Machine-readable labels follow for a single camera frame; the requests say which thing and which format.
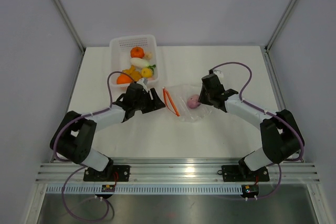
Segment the fake purple onion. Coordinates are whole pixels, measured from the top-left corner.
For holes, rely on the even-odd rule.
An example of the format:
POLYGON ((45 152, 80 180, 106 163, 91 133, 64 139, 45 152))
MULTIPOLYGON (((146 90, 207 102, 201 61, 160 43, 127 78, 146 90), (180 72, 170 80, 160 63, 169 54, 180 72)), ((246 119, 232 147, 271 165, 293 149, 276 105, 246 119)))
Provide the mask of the fake purple onion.
POLYGON ((189 109, 195 109, 195 108, 198 108, 201 103, 198 101, 199 100, 199 95, 198 94, 194 94, 192 96, 190 96, 188 99, 187 99, 187 107, 189 109))

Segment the clear zip top bag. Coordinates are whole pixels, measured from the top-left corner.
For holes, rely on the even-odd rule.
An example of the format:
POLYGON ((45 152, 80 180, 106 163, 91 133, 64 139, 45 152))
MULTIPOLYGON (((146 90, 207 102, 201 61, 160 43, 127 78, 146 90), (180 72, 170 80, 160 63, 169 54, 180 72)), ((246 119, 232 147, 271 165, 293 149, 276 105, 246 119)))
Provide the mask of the clear zip top bag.
POLYGON ((162 92, 166 108, 181 122, 197 122, 212 113, 209 105, 198 101, 201 93, 199 84, 163 87, 162 92))

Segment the fake yellow lemon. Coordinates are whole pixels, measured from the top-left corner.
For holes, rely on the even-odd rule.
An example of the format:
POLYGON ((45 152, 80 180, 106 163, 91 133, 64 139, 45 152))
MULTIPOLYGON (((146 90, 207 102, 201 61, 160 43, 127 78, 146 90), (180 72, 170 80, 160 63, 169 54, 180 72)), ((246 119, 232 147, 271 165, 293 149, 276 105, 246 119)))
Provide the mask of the fake yellow lemon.
POLYGON ((153 70, 151 68, 143 68, 141 70, 141 76, 143 78, 151 78, 153 76, 153 70))

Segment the fake brown ginger root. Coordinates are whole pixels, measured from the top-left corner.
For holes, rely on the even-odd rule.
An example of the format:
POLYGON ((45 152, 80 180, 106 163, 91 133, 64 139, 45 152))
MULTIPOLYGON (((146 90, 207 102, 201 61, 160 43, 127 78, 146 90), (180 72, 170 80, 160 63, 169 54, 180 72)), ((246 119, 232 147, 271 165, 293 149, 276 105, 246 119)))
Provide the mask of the fake brown ginger root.
POLYGON ((128 74, 134 81, 139 81, 142 78, 140 72, 133 65, 129 69, 122 70, 122 72, 128 74))

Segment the fake orange fruit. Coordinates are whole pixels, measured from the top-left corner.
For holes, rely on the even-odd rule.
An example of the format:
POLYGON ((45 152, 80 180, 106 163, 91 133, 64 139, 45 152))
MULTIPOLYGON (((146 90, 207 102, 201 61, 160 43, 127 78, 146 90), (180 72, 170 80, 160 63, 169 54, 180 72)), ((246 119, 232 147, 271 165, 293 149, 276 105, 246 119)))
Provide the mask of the fake orange fruit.
POLYGON ((133 79, 127 74, 120 74, 117 77, 117 80, 116 80, 116 84, 118 84, 118 85, 128 84, 128 83, 132 83, 132 82, 133 82, 133 79))

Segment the fake white radish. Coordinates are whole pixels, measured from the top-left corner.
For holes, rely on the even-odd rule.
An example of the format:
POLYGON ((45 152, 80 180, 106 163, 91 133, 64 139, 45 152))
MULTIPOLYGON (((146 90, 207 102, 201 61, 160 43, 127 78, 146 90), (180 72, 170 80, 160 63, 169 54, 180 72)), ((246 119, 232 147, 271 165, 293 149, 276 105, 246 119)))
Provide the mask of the fake white radish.
POLYGON ((151 68, 155 69, 155 64, 150 64, 149 61, 141 58, 131 58, 130 59, 131 65, 135 66, 136 68, 143 69, 143 68, 151 68))

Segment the fake white garlic bulb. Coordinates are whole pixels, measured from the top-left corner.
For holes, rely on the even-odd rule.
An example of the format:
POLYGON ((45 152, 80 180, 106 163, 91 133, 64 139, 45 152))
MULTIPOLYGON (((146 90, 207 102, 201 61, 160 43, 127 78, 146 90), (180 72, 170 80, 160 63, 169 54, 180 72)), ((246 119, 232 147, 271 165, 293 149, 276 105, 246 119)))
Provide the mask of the fake white garlic bulb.
POLYGON ((152 59, 152 53, 151 52, 146 52, 144 54, 144 59, 146 60, 151 60, 152 59))

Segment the fake orange pumpkin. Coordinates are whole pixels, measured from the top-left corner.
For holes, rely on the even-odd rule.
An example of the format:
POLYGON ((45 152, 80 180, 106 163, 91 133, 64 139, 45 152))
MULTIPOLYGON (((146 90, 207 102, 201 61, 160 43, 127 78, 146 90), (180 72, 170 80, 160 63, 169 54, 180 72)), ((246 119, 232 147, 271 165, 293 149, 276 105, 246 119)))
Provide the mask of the fake orange pumpkin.
POLYGON ((143 58, 145 55, 143 48, 141 47, 134 47, 130 51, 131 58, 143 58))

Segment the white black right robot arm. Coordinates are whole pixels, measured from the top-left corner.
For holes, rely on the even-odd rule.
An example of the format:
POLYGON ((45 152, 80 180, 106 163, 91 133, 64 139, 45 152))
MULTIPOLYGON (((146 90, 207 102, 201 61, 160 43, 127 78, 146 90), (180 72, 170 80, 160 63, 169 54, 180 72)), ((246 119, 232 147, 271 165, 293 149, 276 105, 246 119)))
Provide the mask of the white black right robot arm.
POLYGON ((202 78, 198 101, 238 116, 260 130, 262 147, 238 162, 238 175, 242 179, 252 179, 268 165, 296 162, 302 158, 304 140, 290 111, 270 112, 260 108, 245 100, 241 92, 226 90, 213 71, 202 78))

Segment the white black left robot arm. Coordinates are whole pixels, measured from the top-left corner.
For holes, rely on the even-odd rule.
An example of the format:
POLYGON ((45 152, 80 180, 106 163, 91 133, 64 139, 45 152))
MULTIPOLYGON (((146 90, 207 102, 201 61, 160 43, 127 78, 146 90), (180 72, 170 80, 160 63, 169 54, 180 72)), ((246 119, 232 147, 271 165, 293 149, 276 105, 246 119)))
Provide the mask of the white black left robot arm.
POLYGON ((85 166, 95 181, 113 179, 113 160, 92 147, 95 133, 114 124, 124 123, 136 111, 146 114, 165 108, 156 90, 147 90, 139 82, 131 83, 109 107, 101 111, 80 114, 67 112, 50 141, 54 157, 85 166))

